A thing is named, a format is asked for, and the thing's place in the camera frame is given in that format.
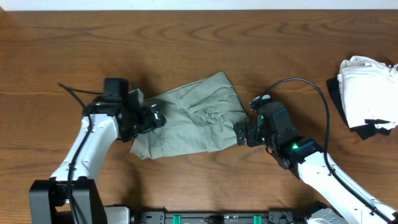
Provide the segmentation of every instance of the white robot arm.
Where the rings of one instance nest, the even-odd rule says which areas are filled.
[[[90,116],[93,121],[93,129],[77,157],[72,180],[77,180],[79,177],[86,177],[97,182],[105,155],[109,147],[119,136],[118,122],[115,116],[108,116],[107,114],[91,114]],[[72,148],[60,167],[51,175],[51,178],[55,178],[56,181],[68,180],[68,165],[87,133],[88,126],[88,117],[85,116],[81,120],[80,132],[75,143],[73,143]]]
[[[326,167],[323,159],[323,152],[314,152],[305,158],[305,162],[297,165],[300,179],[313,187],[324,196],[328,202],[343,216],[349,224],[382,224],[387,223],[379,215],[376,215],[354,195],[348,192],[332,175]],[[396,211],[380,202],[378,199],[367,193],[353,179],[344,173],[328,155],[328,161],[336,170],[337,175],[351,187],[364,200],[367,200],[373,207],[377,208],[388,219],[393,220],[392,215]],[[323,217],[310,218],[308,223],[336,223],[338,217],[330,217],[328,220]]]

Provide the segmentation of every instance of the wooden table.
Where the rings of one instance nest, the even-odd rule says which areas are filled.
[[[81,108],[57,82],[100,91],[105,77],[124,77],[150,97],[220,70],[251,118],[248,103],[267,86],[314,81],[331,108],[330,154],[398,208],[397,131],[362,141],[327,93],[325,81],[353,55],[397,63],[397,11],[8,12],[0,25],[0,223],[30,222],[30,185],[49,178],[77,136]],[[286,83],[273,97],[323,142],[325,109],[312,87]],[[247,211],[325,202],[264,147],[156,160],[130,147],[116,142],[108,152],[98,181],[105,205]]]

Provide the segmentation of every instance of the black cable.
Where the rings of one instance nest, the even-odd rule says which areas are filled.
[[[75,91],[77,93],[87,93],[87,94],[94,94],[94,95],[102,95],[103,94],[103,93],[100,93],[100,92],[94,92],[94,91],[87,91],[87,90],[79,90],[79,89],[75,89],[75,88],[70,88],[68,86],[65,86],[62,83],[58,83],[58,85],[61,86],[61,87],[64,87],[64,89]]]
[[[87,132],[85,134],[85,136],[83,137],[83,140],[81,140],[80,145],[78,146],[75,154],[72,157],[72,160],[69,163],[69,171],[68,171],[68,182],[67,182],[67,192],[68,192],[68,197],[69,197],[69,205],[70,205],[70,210],[72,211],[72,217],[73,220],[75,221],[76,224],[79,224],[79,219],[78,219],[78,215],[77,215],[77,210],[76,210],[76,206],[75,206],[75,201],[73,199],[73,195],[72,195],[72,177],[73,177],[73,171],[75,169],[75,164],[76,164],[76,160],[77,157],[79,156],[79,153],[81,151],[81,149],[83,148],[84,144],[86,143],[88,136],[91,133],[91,130],[93,129],[93,121],[91,120],[91,116],[88,113],[87,107],[85,106],[85,104],[79,99],[79,97],[76,96],[76,94],[74,93],[74,91],[77,91],[76,89],[70,88],[65,86],[62,83],[58,83],[58,85],[62,88],[64,88],[67,92],[69,92],[74,99],[77,100],[77,102],[79,102],[79,104],[81,105],[81,107],[83,108],[83,111],[85,112],[85,114],[88,114],[88,122],[89,125],[87,127]],[[78,90],[77,92],[80,93],[93,93],[93,92],[88,92],[88,91],[83,91],[83,90]]]
[[[271,89],[273,89],[275,86],[287,82],[287,81],[294,81],[294,80],[298,80],[298,81],[303,81],[306,82],[308,84],[310,84],[312,87],[314,87],[319,95],[322,97],[323,103],[325,104],[325,109],[326,109],[326,135],[325,135],[325,144],[323,147],[323,157],[325,159],[325,164],[327,166],[327,168],[329,169],[330,173],[332,174],[332,176],[352,195],[354,195],[354,197],[356,197],[361,203],[363,203],[366,207],[368,207],[368,209],[370,209],[373,213],[375,213],[376,215],[378,215],[380,218],[382,218],[384,221],[386,221],[387,223],[390,223],[391,220],[386,217],[383,213],[381,213],[376,207],[372,206],[369,202],[367,202],[365,199],[363,199],[358,193],[356,193],[353,189],[351,189],[343,180],[340,179],[340,177],[336,174],[336,170],[333,169],[331,167],[331,165],[329,164],[329,160],[328,160],[328,143],[329,143],[329,130],[330,130],[330,112],[329,112],[329,106],[328,106],[328,102],[326,101],[326,98],[324,96],[324,94],[322,93],[321,89],[319,89],[319,87],[316,86],[316,84],[314,84],[313,82],[311,82],[310,80],[304,79],[304,78],[286,78],[284,80],[278,81],[276,83],[274,83],[273,85],[271,85],[266,91],[265,93],[260,97],[260,100],[262,99],[263,96],[268,95],[269,91]]]

